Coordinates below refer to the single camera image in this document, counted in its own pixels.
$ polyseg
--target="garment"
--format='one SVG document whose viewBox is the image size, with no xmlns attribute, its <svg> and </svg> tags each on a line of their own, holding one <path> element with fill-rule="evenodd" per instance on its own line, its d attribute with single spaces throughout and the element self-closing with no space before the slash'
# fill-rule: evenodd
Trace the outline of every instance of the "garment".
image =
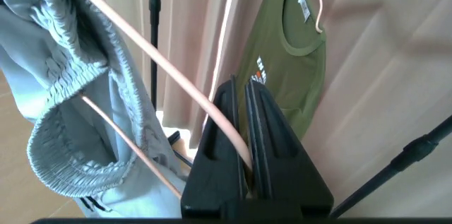
<svg viewBox="0 0 452 224">
<path fill-rule="evenodd" d="M 244 138 L 244 86 L 250 79 L 265 84 L 297 137 L 303 137 L 325 74 L 325 32 L 316 32 L 315 20 L 309 0 L 262 1 L 237 73 Z"/>
<path fill-rule="evenodd" d="M 90 216 L 180 217 L 179 200 L 78 96 L 97 103 L 183 190 L 179 163 L 112 23 L 88 0 L 4 0 L 0 25 L 0 65 L 18 109 L 35 123 L 27 153 L 41 182 L 108 209 L 84 209 Z"/>
</svg>

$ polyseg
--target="beige curtain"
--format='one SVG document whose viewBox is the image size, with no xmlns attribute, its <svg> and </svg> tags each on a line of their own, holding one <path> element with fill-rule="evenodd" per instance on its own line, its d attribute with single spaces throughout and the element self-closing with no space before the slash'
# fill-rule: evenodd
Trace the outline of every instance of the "beige curtain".
<svg viewBox="0 0 452 224">
<path fill-rule="evenodd" d="M 149 38 L 148 0 L 107 1 Z M 208 95 L 237 70 L 261 1 L 162 0 L 159 50 Z M 326 81 L 302 143 L 338 204 L 452 114 L 452 0 L 323 5 Z M 150 62 L 127 41 L 149 86 Z M 196 146 L 203 112 L 161 69 L 158 76 L 164 125 L 192 130 Z M 449 136 L 345 216 L 452 216 L 451 151 Z"/>
</svg>

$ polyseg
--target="tan floor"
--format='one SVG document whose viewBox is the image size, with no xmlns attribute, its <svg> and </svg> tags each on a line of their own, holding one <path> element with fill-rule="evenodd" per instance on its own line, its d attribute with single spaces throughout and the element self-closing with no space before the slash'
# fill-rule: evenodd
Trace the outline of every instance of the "tan floor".
<svg viewBox="0 0 452 224">
<path fill-rule="evenodd" d="M 26 154 L 31 129 L 32 124 L 17 110 L 9 86 L 0 73 L 0 224 L 83 217 L 72 199 L 50 191 L 33 174 Z M 174 148 L 185 154 L 182 140 Z M 181 165 L 188 174 L 189 168 Z"/>
</svg>

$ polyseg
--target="clothes hanger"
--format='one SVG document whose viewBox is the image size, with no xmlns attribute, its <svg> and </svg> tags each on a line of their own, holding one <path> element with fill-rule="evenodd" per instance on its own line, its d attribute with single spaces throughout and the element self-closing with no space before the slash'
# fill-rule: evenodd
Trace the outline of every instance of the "clothes hanger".
<svg viewBox="0 0 452 224">
<path fill-rule="evenodd" d="M 200 106 L 205 110 L 212 120 L 221 128 L 227 138 L 231 141 L 236 151 L 243 159 L 245 165 L 252 171 L 251 156 L 248 152 L 248 147 L 245 142 L 227 120 L 227 118 L 221 113 L 221 111 L 211 103 L 208 98 L 203 95 L 180 71 L 178 71 L 161 53 L 156 50 L 147 40 L 145 40 L 133 27 L 131 27 L 116 11 L 114 11 L 103 0 L 90 0 L 97 6 L 106 17 L 108 17 L 118 28 L 124 31 L 145 53 L 153 59 L 157 64 L 164 69 L 169 76 L 171 76 Z M 316 30 L 321 33 L 319 28 L 319 21 L 321 12 L 323 9 L 323 2 L 320 1 L 319 16 L 316 19 Z M 136 155 L 157 175 L 157 177 L 180 199 L 182 196 L 174 185 L 168 181 L 165 176 L 154 166 L 146 155 L 139 149 L 137 145 L 88 97 L 81 95 L 81 98 L 90 107 L 93 108 L 106 122 L 108 122 L 112 128 L 120 135 L 125 142 L 131 147 Z"/>
</svg>

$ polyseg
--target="white tag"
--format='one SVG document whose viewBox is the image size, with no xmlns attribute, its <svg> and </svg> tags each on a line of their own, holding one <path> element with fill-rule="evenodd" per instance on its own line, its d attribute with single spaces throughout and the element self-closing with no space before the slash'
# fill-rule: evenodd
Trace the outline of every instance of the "white tag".
<svg viewBox="0 0 452 224">
<path fill-rule="evenodd" d="M 306 0 L 298 0 L 298 3 L 302 7 L 304 22 L 306 22 L 308 20 L 308 17 L 311 15 L 311 12 L 309 12 L 308 4 L 306 3 Z"/>
</svg>

